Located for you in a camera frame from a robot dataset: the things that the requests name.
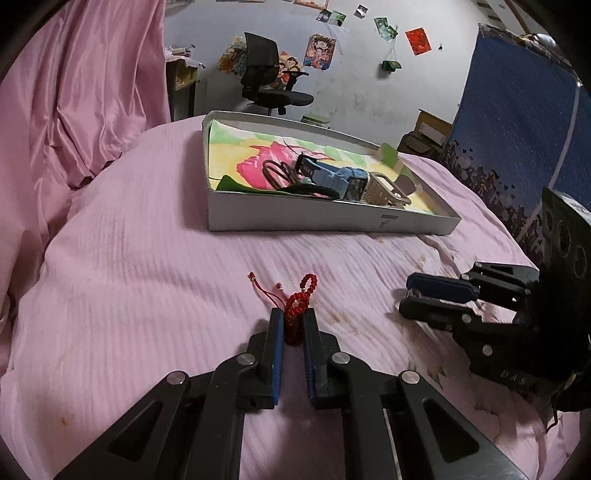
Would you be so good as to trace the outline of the colourful bear drawing paper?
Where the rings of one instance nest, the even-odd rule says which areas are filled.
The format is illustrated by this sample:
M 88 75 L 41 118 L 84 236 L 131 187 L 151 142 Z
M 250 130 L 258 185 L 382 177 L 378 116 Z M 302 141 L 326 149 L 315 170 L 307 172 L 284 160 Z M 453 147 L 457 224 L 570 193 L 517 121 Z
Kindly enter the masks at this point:
M 388 144 L 372 153 L 354 153 L 213 120 L 207 162 L 214 191 L 301 195 L 428 215 L 437 209 L 418 176 Z

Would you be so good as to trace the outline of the blue starry fabric wardrobe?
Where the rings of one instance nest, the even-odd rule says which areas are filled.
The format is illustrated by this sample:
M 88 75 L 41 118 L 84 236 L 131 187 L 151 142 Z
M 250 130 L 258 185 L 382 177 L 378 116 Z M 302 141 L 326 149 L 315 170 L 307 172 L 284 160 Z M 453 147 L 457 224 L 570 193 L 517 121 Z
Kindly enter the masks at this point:
M 540 264 L 543 189 L 590 204 L 590 95 L 550 36 L 480 25 L 440 162 Z

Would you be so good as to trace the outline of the red square wall paper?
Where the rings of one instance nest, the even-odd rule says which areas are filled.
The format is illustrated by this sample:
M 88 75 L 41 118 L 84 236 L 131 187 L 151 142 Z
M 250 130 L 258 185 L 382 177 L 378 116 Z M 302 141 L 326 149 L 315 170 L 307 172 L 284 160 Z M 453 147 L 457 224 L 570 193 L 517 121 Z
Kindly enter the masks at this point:
M 410 47 L 416 56 L 428 53 L 432 50 L 427 33 L 423 27 L 405 32 Z

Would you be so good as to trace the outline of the blue kids smartwatch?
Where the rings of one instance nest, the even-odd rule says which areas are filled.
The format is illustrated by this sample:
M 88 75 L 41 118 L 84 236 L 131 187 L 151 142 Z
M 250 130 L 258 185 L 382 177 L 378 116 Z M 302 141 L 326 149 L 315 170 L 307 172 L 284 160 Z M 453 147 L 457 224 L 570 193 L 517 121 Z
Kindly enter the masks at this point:
M 339 200 L 360 201 L 369 181 L 369 173 L 356 167 L 335 167 L 308 155 L 300 154 L 295 161 L 297 174 L 315 185 L 334 189 Z

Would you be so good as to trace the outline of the grey shallow box tray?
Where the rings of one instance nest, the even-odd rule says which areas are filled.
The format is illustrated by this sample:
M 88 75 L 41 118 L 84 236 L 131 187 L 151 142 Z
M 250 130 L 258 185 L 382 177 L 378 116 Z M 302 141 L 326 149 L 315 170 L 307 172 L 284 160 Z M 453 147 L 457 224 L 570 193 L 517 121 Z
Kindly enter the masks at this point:
M 212 231 L 449 235 L 460 216 L 388 144 L 278 117 L 202 123 Z

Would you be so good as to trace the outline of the black hair band in tray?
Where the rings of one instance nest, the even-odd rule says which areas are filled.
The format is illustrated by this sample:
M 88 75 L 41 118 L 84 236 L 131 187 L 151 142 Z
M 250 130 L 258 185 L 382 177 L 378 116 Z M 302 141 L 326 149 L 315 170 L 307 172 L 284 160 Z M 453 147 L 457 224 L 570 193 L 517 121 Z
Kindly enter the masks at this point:
M 277 189 L 277 192 L 311 197 L 319 196 L 329 200 L 339 200 L 339 193 L 334 189 L 308 183 L 287 185 Z

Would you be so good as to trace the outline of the cardboard box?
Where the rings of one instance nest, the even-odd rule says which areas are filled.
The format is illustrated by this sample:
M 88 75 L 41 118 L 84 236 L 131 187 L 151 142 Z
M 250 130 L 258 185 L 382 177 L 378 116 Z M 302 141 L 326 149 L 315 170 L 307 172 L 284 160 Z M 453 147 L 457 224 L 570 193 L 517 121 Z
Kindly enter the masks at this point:
M 415 131 L 443 147 L 450 136 L 453 125 L 423 109 L 419 110 Z

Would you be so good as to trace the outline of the grey square hair claw clip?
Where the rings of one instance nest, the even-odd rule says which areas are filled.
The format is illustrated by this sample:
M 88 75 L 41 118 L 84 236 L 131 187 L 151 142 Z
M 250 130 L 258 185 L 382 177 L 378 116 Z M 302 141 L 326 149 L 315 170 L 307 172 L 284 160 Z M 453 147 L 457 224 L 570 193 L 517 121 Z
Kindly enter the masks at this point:
M 362 201 L 377 206 L 403 208 L 412 204 L 410 196 L 417 191 L 414 180 L 404 174 L 391 180 L 387 175 L 371 172 Z

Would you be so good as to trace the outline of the pink floral bed sheet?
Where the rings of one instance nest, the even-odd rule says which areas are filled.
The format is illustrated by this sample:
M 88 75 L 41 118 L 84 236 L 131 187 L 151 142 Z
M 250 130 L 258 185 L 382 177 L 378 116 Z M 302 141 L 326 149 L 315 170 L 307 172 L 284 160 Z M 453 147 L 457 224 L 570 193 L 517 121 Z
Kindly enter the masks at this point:
M 253 281 L 293 291 L 313 273 L 318 323 L 342 349 L 378 371 L 418 371 L 528 477 L 555 477 L 579 443 L 579 415 L 547 429 L 518 394 L 471 374 L 449 335 L 398 314 L 413 272 L 526 262 L 444 167 L 406 162 L 460 214 L 452 234 L 213 234 L 200 119 L 144 132 L 75 200 L 20 302 L 1 433 L 25 472 L 52 478 L 168 372 L 201 374 L 242 351 L 270 314 Z

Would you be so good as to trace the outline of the anime character poster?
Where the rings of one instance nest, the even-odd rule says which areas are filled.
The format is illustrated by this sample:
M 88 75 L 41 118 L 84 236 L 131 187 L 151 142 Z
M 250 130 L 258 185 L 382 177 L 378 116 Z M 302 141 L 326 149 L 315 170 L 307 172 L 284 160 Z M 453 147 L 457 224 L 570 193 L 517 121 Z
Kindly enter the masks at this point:
M 308 46 L 304 54 L 304 67 L 318 70 L 328 70 L 335 54 L 337 40 L 321 34 L 314 34 L 308 40 Z

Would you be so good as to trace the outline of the green hanging wall pouch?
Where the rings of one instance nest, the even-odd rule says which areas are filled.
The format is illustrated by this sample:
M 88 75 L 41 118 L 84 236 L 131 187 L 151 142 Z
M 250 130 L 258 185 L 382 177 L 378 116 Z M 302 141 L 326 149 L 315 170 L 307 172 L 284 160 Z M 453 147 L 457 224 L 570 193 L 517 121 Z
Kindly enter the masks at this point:
M 384 60 L 381 63 L 381 70 L 388 73 L 394 73 L 401 69 L 402 65 L 397 60 Z

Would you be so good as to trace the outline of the black office chair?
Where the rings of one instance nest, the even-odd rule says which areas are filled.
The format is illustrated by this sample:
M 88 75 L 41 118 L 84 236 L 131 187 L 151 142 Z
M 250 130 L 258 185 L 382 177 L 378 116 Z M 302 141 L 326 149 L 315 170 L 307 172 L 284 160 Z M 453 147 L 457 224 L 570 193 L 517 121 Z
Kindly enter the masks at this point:
M 311 94 L 294 91 L 294 85 L 301 76 L 308 76 L 304 71 L 287 70 L 287 85 L 273 87 L 280 79 L 280 53 L 276 42 L 256 34 L 245 33 L 245 73 L 240 79 L 242 98 L 253 105 L 266 109 L 271 115 L 273 110 L 281 115 L 287 114 L 287 107 L 307 107 L 314 102 Z

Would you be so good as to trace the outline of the wooden desk with clutter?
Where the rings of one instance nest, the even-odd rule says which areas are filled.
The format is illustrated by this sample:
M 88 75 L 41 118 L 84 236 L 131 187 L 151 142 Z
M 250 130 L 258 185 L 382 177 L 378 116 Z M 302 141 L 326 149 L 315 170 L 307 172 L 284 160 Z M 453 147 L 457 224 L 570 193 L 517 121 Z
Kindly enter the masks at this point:
M 166 47 L 164 49 L 167 100 L 171 122 L 176 120 L 177 96 L 182 91 L 187 91 L 187 117 L 195 115 L 198 70 L 204 69 L 205 66 L 192 58 L 194 48 L 193 44 L 189 44 L 184 47 Z

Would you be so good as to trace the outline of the green plastic stool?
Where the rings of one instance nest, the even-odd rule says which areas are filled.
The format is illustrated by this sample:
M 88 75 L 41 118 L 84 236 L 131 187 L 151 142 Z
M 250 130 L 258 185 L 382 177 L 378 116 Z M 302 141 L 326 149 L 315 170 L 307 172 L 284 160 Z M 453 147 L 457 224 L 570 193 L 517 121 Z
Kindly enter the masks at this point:
M 321 128 L 329 128 L 331 120 L 329 120 L 329 118 L 308 113 L 301 116 L 301 123 L 315 125 Z

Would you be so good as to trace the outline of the pink satin curtain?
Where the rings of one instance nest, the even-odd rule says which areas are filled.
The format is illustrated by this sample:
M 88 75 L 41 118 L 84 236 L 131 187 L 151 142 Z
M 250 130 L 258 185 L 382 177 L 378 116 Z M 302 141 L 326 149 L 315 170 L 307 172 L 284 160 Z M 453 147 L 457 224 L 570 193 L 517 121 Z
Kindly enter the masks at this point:
M 1 311 L 37 279 L 75 190 L 169 119 L 161 1 L 71 1 L 1 84 Z

